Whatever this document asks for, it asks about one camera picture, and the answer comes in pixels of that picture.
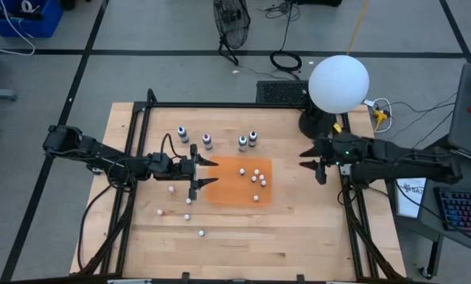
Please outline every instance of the blue bin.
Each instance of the blue bin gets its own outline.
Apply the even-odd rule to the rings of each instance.
[[[23,36],[29,34],[33,37],[51,37],[54,34],[54,30],[58,26],[60,19],[62,18],[63,9],[60,6],[58,0],[29,0],[33,7],[40,5],[42,7],[41,14],[43,19],[41,21],[22,20],[18,24],[17,19],[12,19],[11,23]],[[12,11],[18,6],[21,7],[21,0],[3,0],[6,5],[7,13]],[[10,37],[19,36],[13,28],[9,25],[9,22],[4,18],[0,19],[0,36]]]

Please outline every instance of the white paper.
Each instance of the white paper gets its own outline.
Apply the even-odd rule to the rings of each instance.
[[[410,199],[421,204],[426,178],[399,178],[396,182]],[[417,218],[419,206],[405,197],[398,187],[396,187],[395,190],[397,191],[397,214],[400,216]]]

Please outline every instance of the white sphere lamp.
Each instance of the white sphere lamp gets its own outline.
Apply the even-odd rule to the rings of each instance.
[[[314,68],[308,80],[308,101],[299,126],[308,138],[327,135],[342,114],[361,104],[367,96],[367,69],[356,58],[335,55]]]

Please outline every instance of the electric fan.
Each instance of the electric fan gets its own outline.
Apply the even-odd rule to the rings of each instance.
[[[214,0],[214,18],[219,33],[219,54],[238,65],[231,49],[241,47],[248,38],[251,18],[245,0]],[[223,46],[230,54],[222,51]]]

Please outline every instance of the small bottle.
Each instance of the small bottle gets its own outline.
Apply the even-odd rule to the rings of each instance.
[[[212,149],[211,136],[209,134],[204,134],[203,140],[204,140],[205,150],[211,150]]]
[[[244,136],[238,139],[238,151],[245,151],[248,148],[248,140]]]
[[[179,138],[181,138],[182,143],[188,143],[189,142],[188,133],[186,133],[186,129],[184,127],[179,126],[178,134],[179,134]]]
[[[258,139],[258,134],[256,132],[251,131],[249,133],[249,147],[255,147],[256,146],[256,139]]]

